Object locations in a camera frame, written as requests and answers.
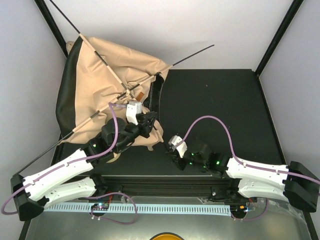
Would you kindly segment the black tent pole two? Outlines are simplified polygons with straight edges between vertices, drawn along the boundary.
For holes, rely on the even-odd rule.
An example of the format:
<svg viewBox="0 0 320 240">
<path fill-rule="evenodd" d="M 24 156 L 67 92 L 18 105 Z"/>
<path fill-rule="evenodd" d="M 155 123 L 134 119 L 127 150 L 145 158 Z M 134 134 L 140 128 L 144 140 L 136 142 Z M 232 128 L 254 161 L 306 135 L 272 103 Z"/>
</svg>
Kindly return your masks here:
<svg viewBox="0 0 320 240">
<path fill-rule="evenodd" d="M 164 70 L 161 70 L 160 72 L 165 72 L 167 70 L 169 70 L 171 67 L 211 48 L 214 47 L 215 45 L 209 45 L 208 47 L 205 47 L 185 58 L 183 58 L 182 60 L 179 60 L 178 62 L 174 63 L 173 65 L 165 68 Z M 107 64 L 107 62 L 103 59 L 103 57 L 95 50 L 94 51 L 95 55 L 98 56 L 98 58 L 103 62 L 103 64 L 109 69 L 109 71 L 114 75 L 115 78 L 118 78 L 118 76 L 114 73 L 114 71 L 110 68 L 110 66 Z M 119 100 L 120 98 L 124 97 L 125 95 L 130 95 L 133 98 L 133 95 L 131 94 L 131 91 L 134 90 L 135 88 L 137 88 L 140 84 L 136 84 L 135 86 L 131 87 L 131 88 L 127 88 L 122 82 L 120 82 L 120 84 L 122 85 L 122 87 L 124 88 L 124 93 L 122 93 L 120 96 L 117 97 L 117 99 Z M 18 172 L 16 172 L 14 175 L 18 175 L 20 174 L 23 170 L 27 169 L 31 164 L 33 164 L 34 162 L 36 162 L 38 159 L 40 159 L 42 156 L 44 156 L 46 153 L 48 153 L 50 150 L 52 150 L 54 147 L 56 147 L 57 145 L 61 144 L 63 140 L 71 137 L 76 131 L 78 131 L 80 128 L 82 128 L 89 120 L 93 119 L 95 116 L 98 115 L 98 113 L 100 113 L 100 111 L 98 110 L 96 113 L 94 113 L 93 115 L 91 115 L 89 117 L 89 119 L 85 120 L 83 123 L 80 124 L 79 127 L 74 128 L 71 132 L 69 132 L 67 135 L 65 135 L 64 137 L 60 138 L 58 140 L 58 142 L 56 142 L 55 144 L 53 144 L 51 147 L 49 147 L 47 150 L 45 150 L 43 153 L 41 153 L 39 156 L 37 156 L 35 159 L 33 159 L 30 163 L 28 163 L 26 166 L 24 166 L 22 169 L 20 169 Z"/>
</svg>

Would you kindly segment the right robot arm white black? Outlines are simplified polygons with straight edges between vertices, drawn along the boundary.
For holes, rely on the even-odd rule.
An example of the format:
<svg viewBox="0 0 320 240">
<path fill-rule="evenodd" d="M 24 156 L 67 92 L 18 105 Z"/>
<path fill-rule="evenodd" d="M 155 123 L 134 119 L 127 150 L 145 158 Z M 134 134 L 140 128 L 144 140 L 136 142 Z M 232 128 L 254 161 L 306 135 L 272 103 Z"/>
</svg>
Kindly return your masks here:
<svg viewBox="0 0 320 240">
<path fill-rule="evenodd" d="M 287 202 L 309 213 L 317 210 L 319 179 L 300 162 L 272 165 L 236 160 L 213 152 L 204 143 L 197 143 L 193 147 L 187 147 L 185 143 L 177 148 L 171 146 L 166 154 L 181 171 L 187 166 L 193 166 L 215 178 L 230 179 L 227 197 L 234 202 L 266 198 Z"/>
</svg>

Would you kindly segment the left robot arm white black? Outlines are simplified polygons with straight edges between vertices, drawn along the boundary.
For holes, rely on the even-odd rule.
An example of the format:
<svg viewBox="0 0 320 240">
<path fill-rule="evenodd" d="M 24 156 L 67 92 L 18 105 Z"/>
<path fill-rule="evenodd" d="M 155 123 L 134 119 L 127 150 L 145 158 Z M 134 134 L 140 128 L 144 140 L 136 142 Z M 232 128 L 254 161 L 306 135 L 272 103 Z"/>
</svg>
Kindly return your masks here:
<svg viewBox="0 0 320 240">
<path fill-rule="evenodd" d="M 10 183 L 19 220 L 29 221 L 45 209 L 69 200 L 103 199 L 108 188 L 101 175 L 93 174 L 73 182 L 70 180 L 100 165 L 114 162 L 138 137 L 150 138 L 158 113 L 140 113 L 135 118 L 136 122 L 111 119 L 96 137 L 64 160 L 33 175 L 13 175 Z"/>
</svg>

